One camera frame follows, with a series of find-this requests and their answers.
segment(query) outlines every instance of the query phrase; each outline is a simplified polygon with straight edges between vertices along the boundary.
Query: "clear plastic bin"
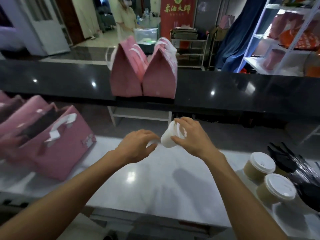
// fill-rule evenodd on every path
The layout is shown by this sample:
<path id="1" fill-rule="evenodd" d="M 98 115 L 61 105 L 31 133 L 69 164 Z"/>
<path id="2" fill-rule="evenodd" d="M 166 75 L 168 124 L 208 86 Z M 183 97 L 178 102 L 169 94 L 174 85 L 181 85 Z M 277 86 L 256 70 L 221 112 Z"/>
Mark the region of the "clear plastic bin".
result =
<path id="1" fill-rule="evenodd" d="M 152 45 L 158 40 L 158 28 L 134 29 L 134 37 L 138 44 Z"/>

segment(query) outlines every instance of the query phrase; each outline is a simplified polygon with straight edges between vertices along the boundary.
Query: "beige shirt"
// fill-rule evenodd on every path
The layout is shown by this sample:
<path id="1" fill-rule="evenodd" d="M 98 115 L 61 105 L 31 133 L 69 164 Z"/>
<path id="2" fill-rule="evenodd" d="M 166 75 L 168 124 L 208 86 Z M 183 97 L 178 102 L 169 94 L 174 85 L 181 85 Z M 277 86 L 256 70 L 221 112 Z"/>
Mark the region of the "beige shirt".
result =
<path id="1" fill-rule="evenodd" d="M 114 16 L 114 19 L 117 23 L 124 23 L 128 28 L 136 28 L 137 18 L 134 14 L 134 10 L 131 7 L 127 7 L 127 9 L 124 10 L 121 4 L 118 2 L 116 13 L 117 14 Z M 127 39 L 130 35 L 134 36 L 133 32 L 123 30 L 123 28 L 119 25 L 117 25 L 117 29 L 120 29 L 120 32 L 118 32 L 118 36 L 121 35 L 121 37 L 119 37 L 120 41 Z"/>

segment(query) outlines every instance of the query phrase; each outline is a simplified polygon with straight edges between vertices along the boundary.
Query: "face mask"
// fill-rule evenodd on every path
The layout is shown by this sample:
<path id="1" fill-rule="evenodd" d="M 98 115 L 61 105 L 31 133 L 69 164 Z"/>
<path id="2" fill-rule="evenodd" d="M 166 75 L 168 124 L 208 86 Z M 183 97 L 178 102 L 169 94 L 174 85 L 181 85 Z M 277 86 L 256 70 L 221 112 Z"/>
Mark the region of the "face mask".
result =
<path id="1" fill-rule="evenodd" d="M 132 5 L 132 1 L 131 0 L 123 0 L 123 2 L 128 7 L 130 7 Z"/>

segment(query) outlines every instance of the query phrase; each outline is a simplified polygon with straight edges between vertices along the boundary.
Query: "red banner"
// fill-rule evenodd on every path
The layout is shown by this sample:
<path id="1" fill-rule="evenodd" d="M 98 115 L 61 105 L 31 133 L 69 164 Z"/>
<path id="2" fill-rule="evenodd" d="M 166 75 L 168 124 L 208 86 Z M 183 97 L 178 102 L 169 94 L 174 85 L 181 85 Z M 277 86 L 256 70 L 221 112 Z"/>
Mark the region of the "red banner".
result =
<path id="1" fill-rule="evenodd" d="M 161 0 L 161 37 L 170 40 L 174 27 L 193 27 L 196 0 Z"/>

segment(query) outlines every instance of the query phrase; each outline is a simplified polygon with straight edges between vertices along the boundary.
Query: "orange bag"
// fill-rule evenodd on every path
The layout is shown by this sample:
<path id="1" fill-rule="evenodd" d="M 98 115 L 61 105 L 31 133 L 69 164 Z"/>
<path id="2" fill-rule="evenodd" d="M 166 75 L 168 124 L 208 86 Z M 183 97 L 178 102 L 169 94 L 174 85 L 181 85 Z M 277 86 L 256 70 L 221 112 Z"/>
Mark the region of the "orange bag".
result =
<path id="1" fill-rule="evenodd" d="M 280 44 L 282 44 L 285 48 L 289 48 L 290 44 L 294 40 L 294 37 L 296 37 L 298 31 L 299 29 L 293 29 L 293 30 L 289 29 L 282 32 L 279 35 Z M 301 35 L 298 43 L 294 48 L 299 50 L 313 51 L 313 50 L 316 50 L 319 45 L 320 45 L 320 40 L 318 36 L 316 36 L 311 32 L 305 31 Z"/>

